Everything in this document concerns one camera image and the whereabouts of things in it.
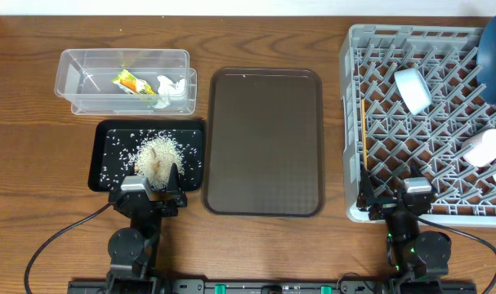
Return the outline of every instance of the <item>empty brown tray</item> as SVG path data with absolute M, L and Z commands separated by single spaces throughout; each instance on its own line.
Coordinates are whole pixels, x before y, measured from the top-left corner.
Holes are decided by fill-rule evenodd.
M 209 211 L 306 217 L 322 210 L 321 87 L 310 70 L 215 73 L 203 187 Z

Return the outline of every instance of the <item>white wall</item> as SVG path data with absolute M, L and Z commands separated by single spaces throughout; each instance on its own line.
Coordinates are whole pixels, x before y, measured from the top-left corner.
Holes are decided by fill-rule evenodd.
M 496 0 L 0 0 L 0 16 L 494 16 Z

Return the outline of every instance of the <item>pile of rice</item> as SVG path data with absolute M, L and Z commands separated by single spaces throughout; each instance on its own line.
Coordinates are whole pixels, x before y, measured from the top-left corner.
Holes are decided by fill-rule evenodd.
M 146 176 L 154 189 L 166 188 L 173 163 L 177 165 L 179 173 L 184 175 L 182 152 L 177 149 L 177 142 L 173 138 L 158 136 L 145 140 L 137 150 L 129 163 L 135 164 L 136 173 Z

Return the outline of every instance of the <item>blue plate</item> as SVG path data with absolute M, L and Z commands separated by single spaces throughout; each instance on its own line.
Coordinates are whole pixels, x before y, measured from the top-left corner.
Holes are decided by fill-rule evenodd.
M 487 24 L 480 38 L 476 63 L 482 70 L 476 76 L 487 88 L 480 96 L 491 105 L 496 105 L 496 16 Z

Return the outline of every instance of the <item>wooden table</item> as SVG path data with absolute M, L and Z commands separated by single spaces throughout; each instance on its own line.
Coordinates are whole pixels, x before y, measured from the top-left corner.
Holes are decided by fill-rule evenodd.
M 356 224 L 344 212 L 343 107 L 338 49 L 351 25 L 484 26 L 478 18 L 412 17 L 1 17 L 0 293 L 22 293 L 35 250 L 57 230 L 106 204 L 87 187 L 95 128 L 102 117 L 75 116 L 53 93 L 68 48 L 184 48 L 199 72 L 193 118 L 208 117 L 210 78 L 225 66 L 313 69 L 324 90 L 326 205 L 315 218 L 224 217 L 207 212 L 201 193 L 163 222 L 157 266 L 171 276 L 208 279 L 336 280 L 345 272 L 379 276 L 385 225 Z M 107 242 L 128 219 L 108 210 L 53 242 L 37 259 L 35 293 L 65 293 L 74 278 L 104 278 Z M 496 229 L 466 229 L 496 246 Z M 479 290 L 496 266 L 486 247 L 453 235 L 449 278 Z

